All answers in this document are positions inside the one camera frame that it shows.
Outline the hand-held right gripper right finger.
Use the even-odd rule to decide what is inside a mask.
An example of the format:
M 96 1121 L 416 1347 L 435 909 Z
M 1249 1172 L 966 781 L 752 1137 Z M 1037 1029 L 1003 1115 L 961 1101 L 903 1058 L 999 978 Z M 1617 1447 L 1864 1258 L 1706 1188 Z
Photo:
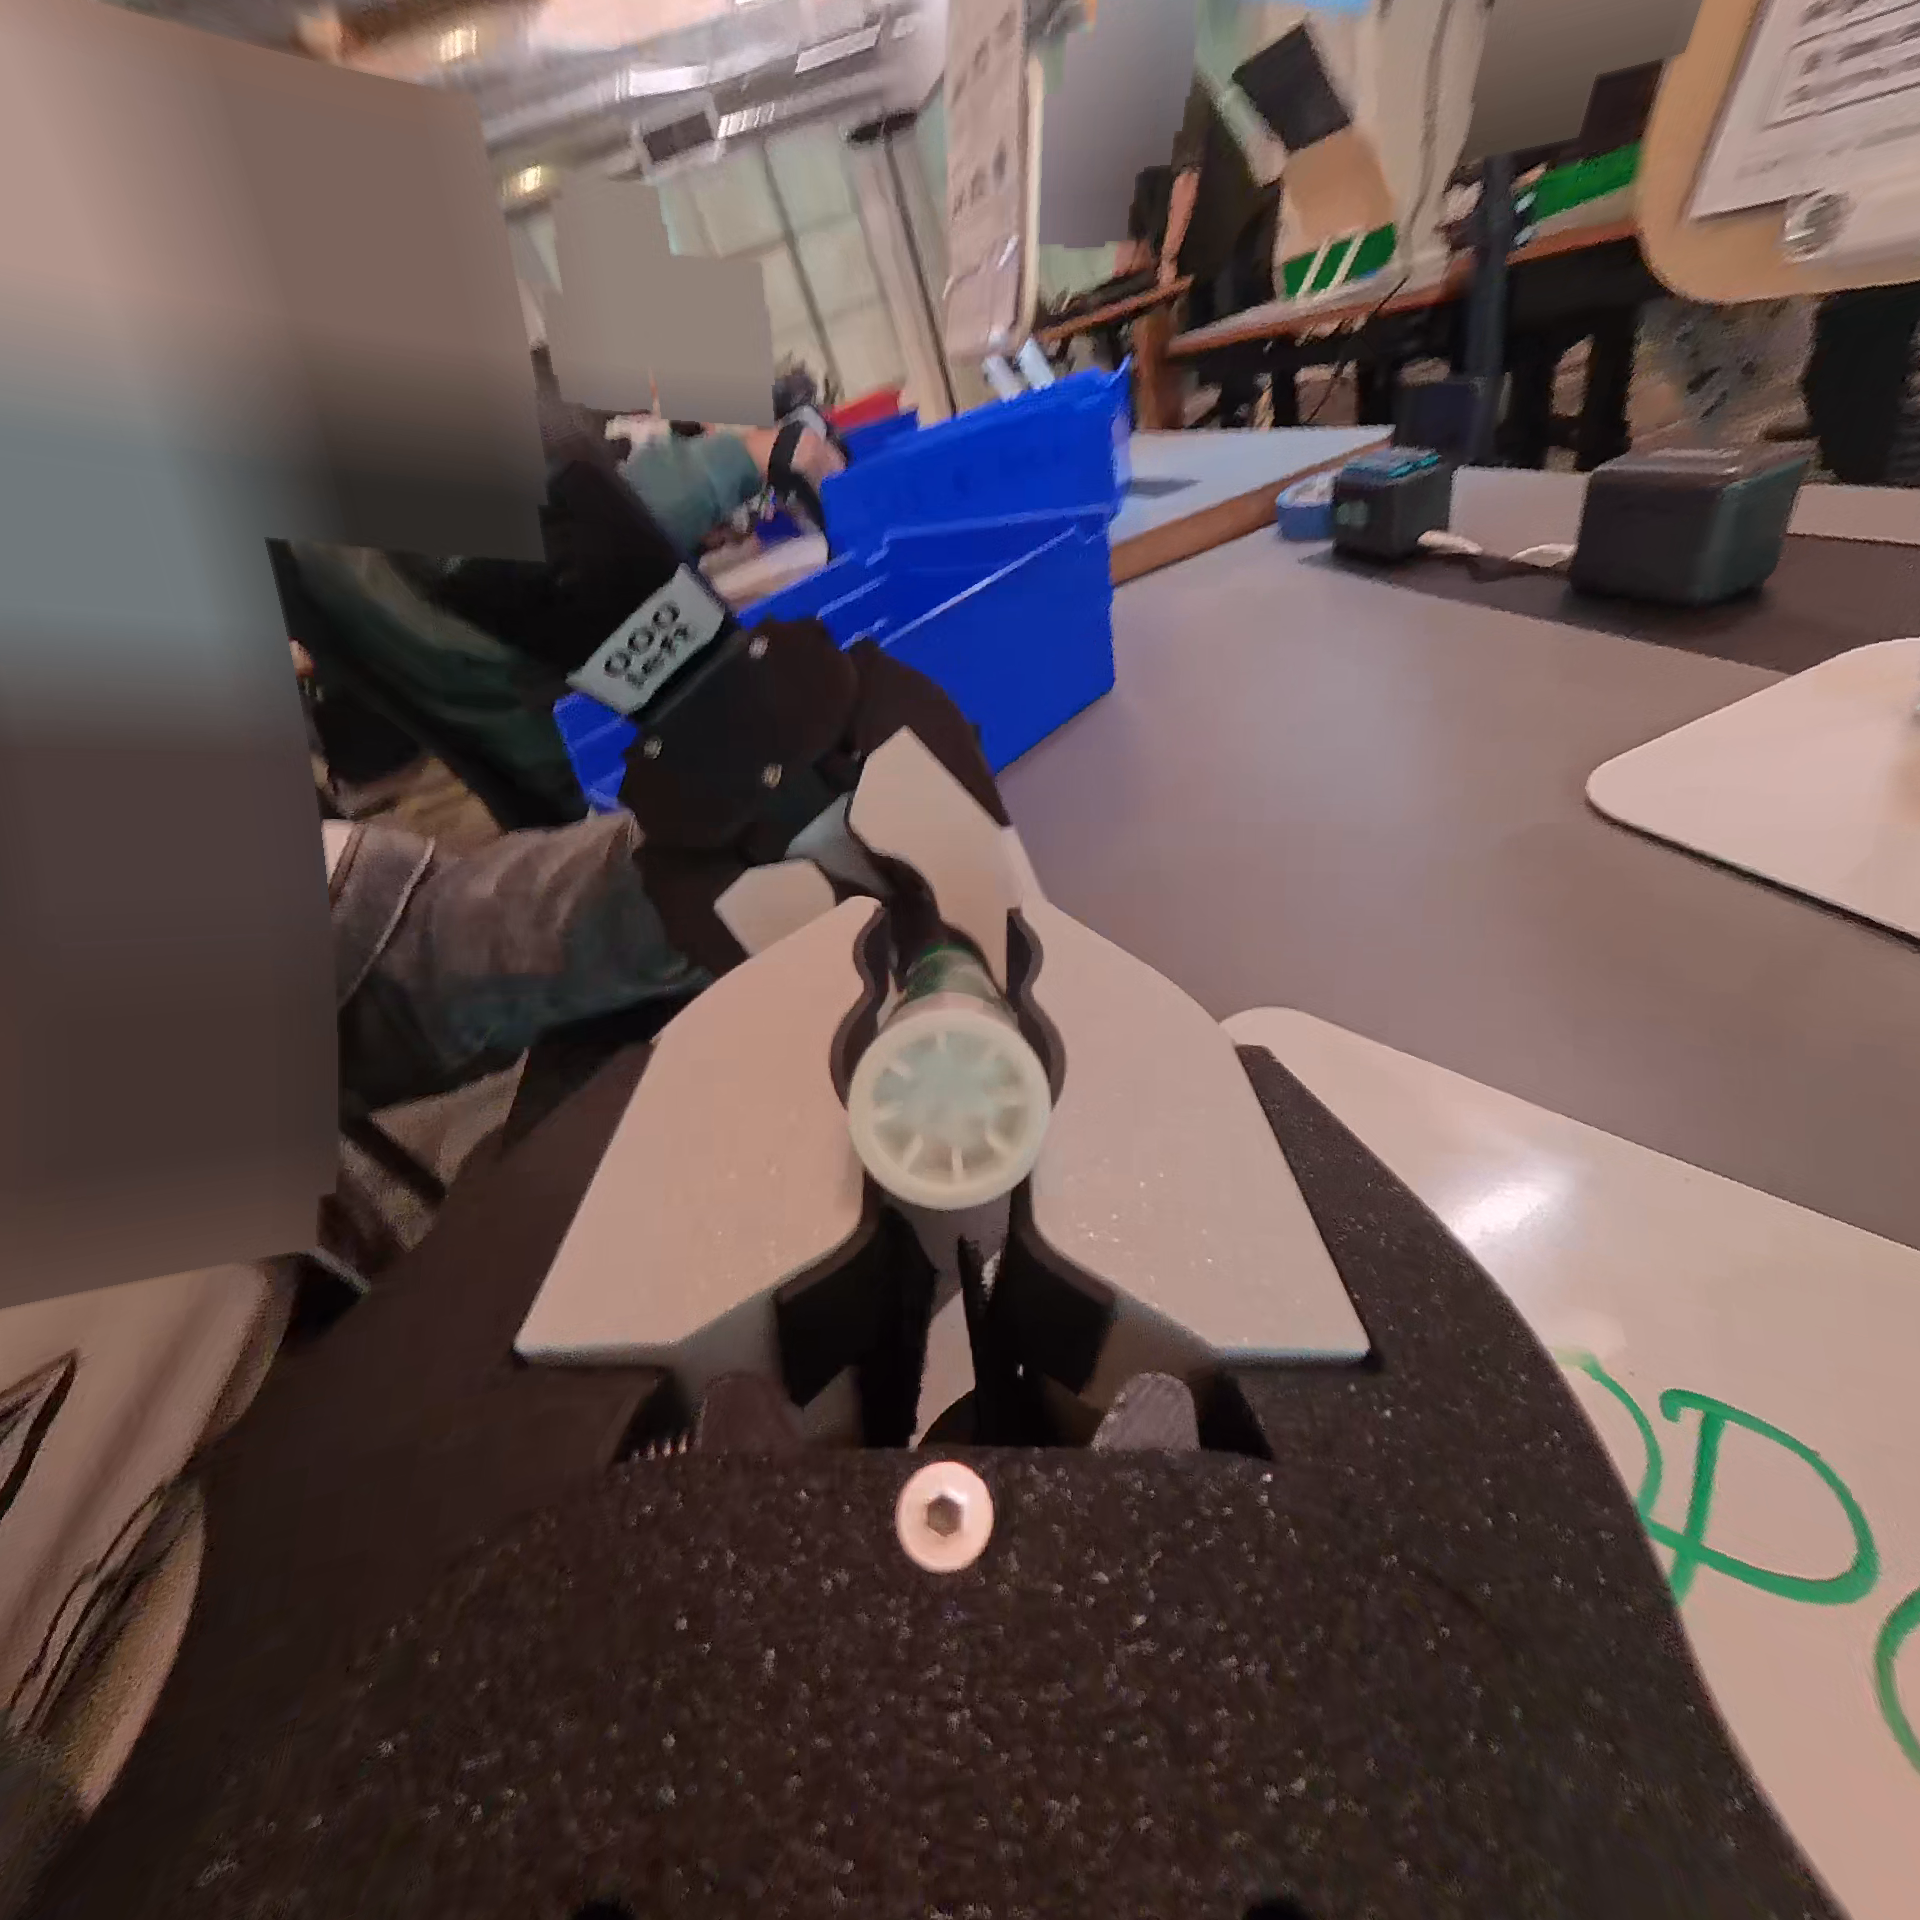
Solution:
M 1186 1394 L 1200 1447 L 1259 1449 L 1235 1376 L 1359 1369 L 1371 1340 L 1255 1071 L 1184 991 L 1056 906 L 1013 913 L 1005 952 L 1051 1115 L 992 1251 L 961 1247 L 959 1437 L 1088 1447 L 1153 1376 Z

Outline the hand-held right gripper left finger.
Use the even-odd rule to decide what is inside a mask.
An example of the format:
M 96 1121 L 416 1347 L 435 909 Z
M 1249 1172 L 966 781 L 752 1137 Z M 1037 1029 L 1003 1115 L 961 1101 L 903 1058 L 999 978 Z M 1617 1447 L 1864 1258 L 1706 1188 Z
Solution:
M 883 919 L 850 899 L 720 976 L 647 1051 L 513 1353 L 752 1376 L 816 1437 L 904 1447 L 923 1251 L 867 1180 L 833 1068 L 872 1034 Z

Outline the large blue plastic bin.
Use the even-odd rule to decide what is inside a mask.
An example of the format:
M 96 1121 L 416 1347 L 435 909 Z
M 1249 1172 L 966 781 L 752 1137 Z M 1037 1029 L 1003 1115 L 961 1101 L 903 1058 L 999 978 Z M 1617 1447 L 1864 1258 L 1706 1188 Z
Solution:
M 843 648 L 874 641 L 957 704 L 992 775 L 1115 683 L 1107 524 L 1094 513 L 896 532 L 731 610 L 745 626 L 818 618 Z M 583 796 L 624 808 L 634 727 L 560 683 L 550 713 Z

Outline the green dry erase marker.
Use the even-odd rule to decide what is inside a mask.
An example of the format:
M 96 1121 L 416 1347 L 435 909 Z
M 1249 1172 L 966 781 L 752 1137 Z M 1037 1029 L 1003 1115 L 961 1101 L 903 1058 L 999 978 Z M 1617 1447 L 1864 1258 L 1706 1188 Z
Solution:
M 983 1209 L 1039 1161 L 1049 1071 L 987 962 L 946 939 L 903 969 L 853 1061 L 846 1112 L 854 1154 L 896 1202 Z

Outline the white whiteboard with green writing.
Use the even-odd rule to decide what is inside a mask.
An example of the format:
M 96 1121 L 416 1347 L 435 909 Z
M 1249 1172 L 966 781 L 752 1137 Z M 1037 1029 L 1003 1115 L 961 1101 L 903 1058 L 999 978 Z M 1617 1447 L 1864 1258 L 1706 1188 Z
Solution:
M 1847 1916 L 1918 1916 L 1918 1255 L 1301 1012 L 1229 1020 L 1489 1273 Z

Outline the blank white whiteboard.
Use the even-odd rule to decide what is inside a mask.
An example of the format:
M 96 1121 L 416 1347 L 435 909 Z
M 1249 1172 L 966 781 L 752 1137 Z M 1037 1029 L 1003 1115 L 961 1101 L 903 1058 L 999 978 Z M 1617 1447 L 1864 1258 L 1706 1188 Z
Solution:
M 1610 825 L 1918 938 L 1918 639 L 1879 641 L 1603 761 Z

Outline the person's jeans leg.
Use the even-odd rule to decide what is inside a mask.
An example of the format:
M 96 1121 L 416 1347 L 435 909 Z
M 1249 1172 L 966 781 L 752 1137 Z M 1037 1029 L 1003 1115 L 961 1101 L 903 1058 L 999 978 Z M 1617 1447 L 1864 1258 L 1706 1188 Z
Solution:
M 383 1112 L 503 1072 L 565 1027 L 698 993 L 626 813 L 450 855 L 383 824 L 319 825 L 341 1080 Z

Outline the dark green cloth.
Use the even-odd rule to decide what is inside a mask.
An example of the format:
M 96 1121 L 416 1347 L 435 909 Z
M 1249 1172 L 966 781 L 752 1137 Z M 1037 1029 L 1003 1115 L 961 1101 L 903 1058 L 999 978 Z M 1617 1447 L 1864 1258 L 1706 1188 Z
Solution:
M 327 691 L 406 735 L 498 831 L 565 828 L 590 813 L 542 667 L 434 604 L 424 563 L 286 540 L 266 552 L 288 635 Z

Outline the wood-edged table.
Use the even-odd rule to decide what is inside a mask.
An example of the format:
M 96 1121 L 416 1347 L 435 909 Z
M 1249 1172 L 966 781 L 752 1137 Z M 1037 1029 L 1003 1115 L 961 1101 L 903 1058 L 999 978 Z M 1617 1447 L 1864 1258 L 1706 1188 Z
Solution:
M 1134 432 L 1111 521 L 1111 586 L 1273 532 L 1285 490 L 1385 444 L 1386 425 Z

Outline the small dark grey device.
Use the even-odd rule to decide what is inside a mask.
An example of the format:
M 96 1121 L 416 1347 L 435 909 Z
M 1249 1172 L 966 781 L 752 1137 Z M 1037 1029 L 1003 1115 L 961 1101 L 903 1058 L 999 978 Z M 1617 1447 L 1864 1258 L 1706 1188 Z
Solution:
M 1454 464 L 1431 449 L 1371 449 L 1333 471 L 1329 544 L 1344 561 L 1399 565 L 1451 525 Z

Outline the background workbench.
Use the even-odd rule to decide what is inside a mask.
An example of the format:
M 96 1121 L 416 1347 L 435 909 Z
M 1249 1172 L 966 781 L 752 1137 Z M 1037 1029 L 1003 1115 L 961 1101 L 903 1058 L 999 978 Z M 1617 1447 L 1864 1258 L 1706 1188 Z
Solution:
M 1261 304 L 1192 324 L 1189 290 L 1135 292 L 1049 321 L 1039 347 L 1061 362 L 1094 346 L 1130 357 L 1135 423 L 1397 428 L 1432 403 L 1415 401 L 1418 368 L 1472 377 L 1477 259 L 1439 279 L 1399 284 L 1320 311 Z M 1544 468 L 1565 453 L 1584 473 L 1627 449 L 1627 395 L 1642 309 L 1661 296 L 1629 225 L 1598 225 L 1517 248 L 1503 268 L 1494 428 L 1482 464 Z

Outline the pale printed cloth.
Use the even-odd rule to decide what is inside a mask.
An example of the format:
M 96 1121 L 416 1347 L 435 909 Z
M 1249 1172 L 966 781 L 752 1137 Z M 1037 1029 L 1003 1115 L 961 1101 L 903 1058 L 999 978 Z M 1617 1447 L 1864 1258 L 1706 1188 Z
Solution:
M 3 1311 L 3 1759 L 85 1816 L 185 1640 L 205 1451 L 251 1407 L 296 1313 L 362 1292 L 349 1268 L 296 1255 Z

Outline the cardboard box with green band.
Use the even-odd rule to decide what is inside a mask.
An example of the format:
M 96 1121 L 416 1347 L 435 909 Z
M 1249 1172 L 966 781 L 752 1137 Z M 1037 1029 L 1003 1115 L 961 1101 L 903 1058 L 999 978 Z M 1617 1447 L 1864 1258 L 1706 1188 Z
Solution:
M 1381 269 L 1399 241 L 1397 203 L 1373 140 L 1349 123 L 1279 169 L 1273 288 L 1285 304 L 1322 304 Z

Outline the large dark grey device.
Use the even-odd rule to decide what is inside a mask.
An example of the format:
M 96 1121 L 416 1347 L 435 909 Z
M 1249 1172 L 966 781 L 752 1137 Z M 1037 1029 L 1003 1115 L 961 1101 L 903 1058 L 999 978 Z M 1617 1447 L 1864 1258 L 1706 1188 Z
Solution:
M 1567 586 L 1654 609 L 1717 609 L 1781 563 L 1810 444 L 1641 449 L 1585 482 Z

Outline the white wall poster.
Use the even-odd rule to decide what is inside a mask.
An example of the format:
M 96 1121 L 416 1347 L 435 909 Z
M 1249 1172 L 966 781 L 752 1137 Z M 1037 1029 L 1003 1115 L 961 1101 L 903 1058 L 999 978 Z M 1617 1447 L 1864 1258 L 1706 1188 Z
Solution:
M 1034 313 L 1039 81 L 1023 3 L 949 3 L 944 39 L 944 346 L 981 364 Z

